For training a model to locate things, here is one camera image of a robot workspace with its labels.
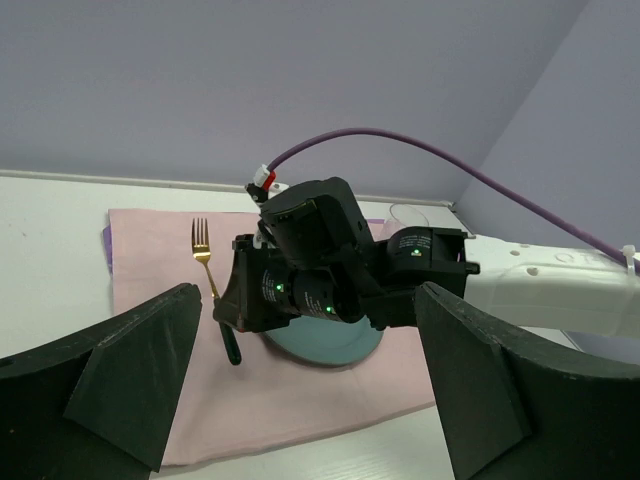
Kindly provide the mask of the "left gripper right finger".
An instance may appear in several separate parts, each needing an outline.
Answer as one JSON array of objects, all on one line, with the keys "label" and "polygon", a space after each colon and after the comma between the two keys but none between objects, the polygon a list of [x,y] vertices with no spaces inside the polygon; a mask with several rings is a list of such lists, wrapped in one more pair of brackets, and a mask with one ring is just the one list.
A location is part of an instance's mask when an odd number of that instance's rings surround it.
[{"label": "left gripper right finger", "polygon": [[638,478],[638,366],[548,341],[432,283],[415,310],[455,478]]}]

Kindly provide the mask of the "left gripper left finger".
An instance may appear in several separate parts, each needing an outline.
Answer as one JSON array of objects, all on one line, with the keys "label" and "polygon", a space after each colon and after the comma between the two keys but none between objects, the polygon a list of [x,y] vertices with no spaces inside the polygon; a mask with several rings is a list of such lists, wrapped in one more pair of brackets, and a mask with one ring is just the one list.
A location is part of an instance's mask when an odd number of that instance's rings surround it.
[{"label": "left gripper left finger", "polygon": [[160,469],[202,309],[183,283],[1,361],[4,479],[147,479]]}]

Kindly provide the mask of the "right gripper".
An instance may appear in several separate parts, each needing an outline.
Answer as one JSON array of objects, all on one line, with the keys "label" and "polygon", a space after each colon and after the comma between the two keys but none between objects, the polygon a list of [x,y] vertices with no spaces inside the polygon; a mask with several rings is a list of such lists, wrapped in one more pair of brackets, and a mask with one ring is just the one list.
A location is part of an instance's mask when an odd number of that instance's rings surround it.
[{"label": "right gripper", "polygon": [[367,267],[376,245],[349,184],[338,177],[295,185],[260,208],[259,230],[237,236],[213,318],[261,333],[310,316],[356,323],[379,284]]}]

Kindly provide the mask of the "gold fork green handle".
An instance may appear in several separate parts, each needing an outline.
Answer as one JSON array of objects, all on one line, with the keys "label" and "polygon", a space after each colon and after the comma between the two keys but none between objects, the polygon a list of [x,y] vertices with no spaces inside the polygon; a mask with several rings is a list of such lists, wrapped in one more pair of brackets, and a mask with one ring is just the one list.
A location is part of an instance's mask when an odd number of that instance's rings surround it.
[{"label": "gold fork green handle", "polygon": [[[208,220],[206,218],[200,217],[192,220],[191,249],[193,258],[204,267],[211,290],[211,296],[214,301],[217,301],[220,295],[209,267],[211,245]],[[233,330],[224,323],[219,323],[219,329],[229,362],[233,366],[239,366],[242,361],[242,355]]]}]

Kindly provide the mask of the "pink cloth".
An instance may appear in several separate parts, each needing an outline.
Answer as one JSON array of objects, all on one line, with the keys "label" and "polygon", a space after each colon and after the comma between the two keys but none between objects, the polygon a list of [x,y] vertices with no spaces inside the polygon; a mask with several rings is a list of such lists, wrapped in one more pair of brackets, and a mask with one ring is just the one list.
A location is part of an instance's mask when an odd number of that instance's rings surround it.
[{"label": "pink cloth", "polygon": [[[188,372],[164,453],[166,466],[256,453],[368,427],[435,402],[416,330],[389,329],[357,365],[327,369],[279,355],[255,334],[242,334],[243,361],[231,365],[213,320],[204,267],[192,256],[186,212],[113,209],[116,313],[180,283],[196,284],[203,308]],[[224,287],[232,240],[254,230],[251,213],[211,213],[215,283]]]}]

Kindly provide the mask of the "teal plate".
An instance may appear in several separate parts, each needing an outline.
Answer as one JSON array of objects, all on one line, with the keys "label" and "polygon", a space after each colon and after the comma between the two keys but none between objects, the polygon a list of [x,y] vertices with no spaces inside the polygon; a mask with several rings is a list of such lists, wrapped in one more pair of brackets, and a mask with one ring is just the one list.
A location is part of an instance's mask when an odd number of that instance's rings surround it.
[{"label": "teal plate", "polygon": [[343,367],[366,359],[380,344],[383,333],[372,328],[366,317],[348,324],[305,316],[263,336],[297,360]]}]

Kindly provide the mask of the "clear drinking glass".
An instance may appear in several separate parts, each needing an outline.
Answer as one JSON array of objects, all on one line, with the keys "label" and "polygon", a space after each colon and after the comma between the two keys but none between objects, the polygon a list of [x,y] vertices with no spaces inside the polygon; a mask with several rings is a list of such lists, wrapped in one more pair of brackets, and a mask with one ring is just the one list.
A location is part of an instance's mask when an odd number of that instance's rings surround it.
[{"label": "clear drinking glass", "polygon": [[386,226],[393,232],[407,227],[429,227],[429,220],[418,209],[407,204],[392,204]]}]

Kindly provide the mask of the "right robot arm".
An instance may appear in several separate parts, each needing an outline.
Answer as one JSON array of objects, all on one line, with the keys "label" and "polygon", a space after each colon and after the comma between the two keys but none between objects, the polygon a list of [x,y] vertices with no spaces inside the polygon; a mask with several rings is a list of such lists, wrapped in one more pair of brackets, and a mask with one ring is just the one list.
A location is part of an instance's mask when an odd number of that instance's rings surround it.
[{"label": "right robot arm", "polygon": [[236,237],[216,321],[261,333],[308,316],[378,330],[416,324],[431,282],[527,327],[637,337],[639,260],[509,243],[459,229],[406,227],[375,240],[349,184],[307,181],[268,196],[250,186],[258,229]]}]

